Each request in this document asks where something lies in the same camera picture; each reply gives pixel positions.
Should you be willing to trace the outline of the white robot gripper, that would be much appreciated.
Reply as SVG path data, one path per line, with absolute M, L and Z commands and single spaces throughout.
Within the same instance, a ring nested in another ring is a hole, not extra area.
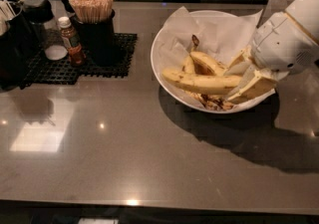
M 241 49 L 224 74 L 243 75 L 226 100 L 239 105 L 272 91 L 289 74 L 299 74 L 319 59 L 319 22 L 309 16 L 274 13 Z M 259 67 L 254 65 L 253 57 Z

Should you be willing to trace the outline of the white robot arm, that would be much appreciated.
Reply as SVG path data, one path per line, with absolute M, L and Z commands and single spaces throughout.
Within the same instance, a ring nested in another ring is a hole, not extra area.
M 254 33 L 250 65 L 239 85 L 225 98 L 234 104 L 258 98 L 289 75 L 318 60 L 319 0 L 294 0 L 274 13 Z

